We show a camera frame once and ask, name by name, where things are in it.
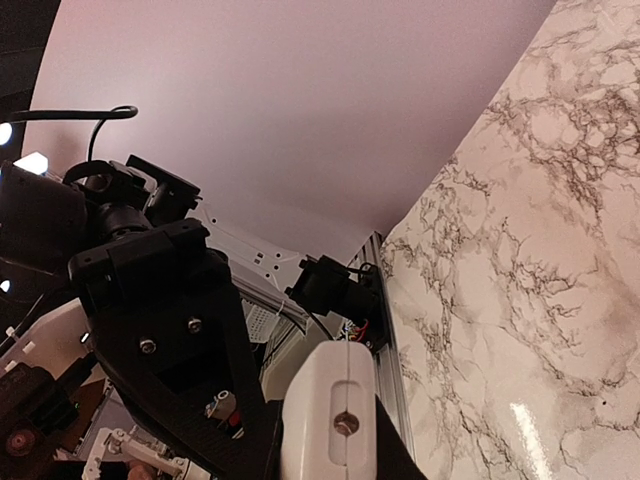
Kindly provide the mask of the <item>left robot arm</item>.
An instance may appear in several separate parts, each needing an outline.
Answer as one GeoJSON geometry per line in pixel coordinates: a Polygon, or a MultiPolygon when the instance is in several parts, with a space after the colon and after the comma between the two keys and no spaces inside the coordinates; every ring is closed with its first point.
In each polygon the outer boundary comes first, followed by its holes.
{"type": "Polygon", "coordinates": [[[189,216],[191,183],[139,158],[89,161],[61,181],[1,168],[1,258],[45,279],[18,326],[78,299],[90,352],[55,377],[19,363],[1,383],[1,475],[35,479],[78,414],[93,368],[132,416],[221,479],[272,479],[281,406],[264,398],[227,257],[189,216]]]}

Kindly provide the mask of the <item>white remote control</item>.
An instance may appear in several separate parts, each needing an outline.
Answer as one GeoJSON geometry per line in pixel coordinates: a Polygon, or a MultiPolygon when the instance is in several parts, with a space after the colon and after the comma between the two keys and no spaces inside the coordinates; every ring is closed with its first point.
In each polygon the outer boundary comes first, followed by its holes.
{"type": "Polygon", "coordinates": [[[321,342],[288,387],[282,421],[282,479],[374,479],[376,394],[369,350],[356,342],[321,342]]]}

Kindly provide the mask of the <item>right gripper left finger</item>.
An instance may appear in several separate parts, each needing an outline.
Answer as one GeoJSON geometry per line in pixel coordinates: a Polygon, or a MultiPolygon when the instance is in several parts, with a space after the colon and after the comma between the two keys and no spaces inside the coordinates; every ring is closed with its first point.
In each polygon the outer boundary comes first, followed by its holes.
{"type": "Polygon", "coordinates": [[[281,446],[283,440],[284,424],[283,400],[272,400],[267,403],[267,462],[262,478],[275,480],[280,478],[281,446]]]}

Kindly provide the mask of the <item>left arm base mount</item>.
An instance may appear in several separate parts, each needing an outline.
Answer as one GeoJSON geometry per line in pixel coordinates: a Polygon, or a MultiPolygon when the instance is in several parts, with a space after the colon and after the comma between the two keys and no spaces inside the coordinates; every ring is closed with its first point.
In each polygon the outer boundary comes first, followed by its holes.
{"type": "Polygon", "coordinates": [[[366,262],[347,267],[323,256],[300,261],[301,274],[285,294],[311,318],[334,313],[353,327],[346,334],[373,354],[390,340],[389,315],[380,268],[366,262]]]}

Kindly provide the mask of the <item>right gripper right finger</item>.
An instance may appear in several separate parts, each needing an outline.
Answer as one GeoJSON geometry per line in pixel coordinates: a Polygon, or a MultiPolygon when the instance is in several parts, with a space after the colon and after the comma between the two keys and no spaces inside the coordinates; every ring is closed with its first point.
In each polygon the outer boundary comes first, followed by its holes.
{"type": "Polygon", "coordinates": [[[376,410],[376,479],[426,480],[402,441],[380,398],[376,410]]]}

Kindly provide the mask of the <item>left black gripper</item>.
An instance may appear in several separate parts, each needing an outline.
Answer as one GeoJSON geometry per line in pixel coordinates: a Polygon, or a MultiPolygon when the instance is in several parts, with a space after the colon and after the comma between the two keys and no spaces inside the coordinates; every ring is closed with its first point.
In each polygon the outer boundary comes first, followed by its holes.
{"type": "Polygon", "coordinates": [[[131,415],[220,479],[263,479],[267,402],[226,259],[187,218],[75,255],[70,283],[89,316],[93,349],[131,415]],[[236,396],[243,435],[204,415],[236,396]]]}

